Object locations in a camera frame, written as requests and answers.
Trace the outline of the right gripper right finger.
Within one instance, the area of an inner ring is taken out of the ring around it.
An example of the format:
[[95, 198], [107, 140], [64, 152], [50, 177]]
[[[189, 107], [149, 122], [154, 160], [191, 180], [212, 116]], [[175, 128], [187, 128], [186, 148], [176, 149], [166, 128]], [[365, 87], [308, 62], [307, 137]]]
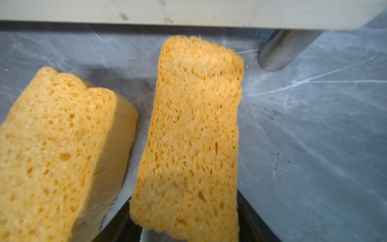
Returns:
[[240, 242], [281, 242], [239, 190], [237, 206]]

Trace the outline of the white two-tier shelf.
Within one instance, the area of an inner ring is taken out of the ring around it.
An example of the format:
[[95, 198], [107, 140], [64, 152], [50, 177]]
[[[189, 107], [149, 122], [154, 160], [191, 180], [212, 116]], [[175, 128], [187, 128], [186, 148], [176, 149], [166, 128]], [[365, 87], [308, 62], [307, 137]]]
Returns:
[[6, 21], [273, 29], [258, 61], [282, 70], [325, 30], [353, 30], [386, 1], [1, 1]]

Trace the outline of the tan cellulose sponge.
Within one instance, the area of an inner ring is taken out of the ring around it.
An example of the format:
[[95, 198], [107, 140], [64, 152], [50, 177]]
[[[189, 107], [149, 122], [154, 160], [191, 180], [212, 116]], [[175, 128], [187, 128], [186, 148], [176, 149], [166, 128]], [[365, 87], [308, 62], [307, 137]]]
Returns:
[[1, 241], [92, 241], [122, 187], [137, 120], [118, 93], [40, 69], [1, 124]]
[[161, 49], [148, 140], [130, 201], [132, 220], [189, 242], [236, 242], [243, 59], [197, 37]]

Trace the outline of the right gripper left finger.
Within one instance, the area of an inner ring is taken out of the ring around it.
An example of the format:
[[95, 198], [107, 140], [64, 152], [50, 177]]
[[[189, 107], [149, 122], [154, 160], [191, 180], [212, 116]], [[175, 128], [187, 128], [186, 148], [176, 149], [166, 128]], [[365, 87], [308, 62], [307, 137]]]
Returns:
[[130, 216], [131, 198], [124, 204], [110, 223], [92, 242], [139, 242], [142, 227], [136, 225]]

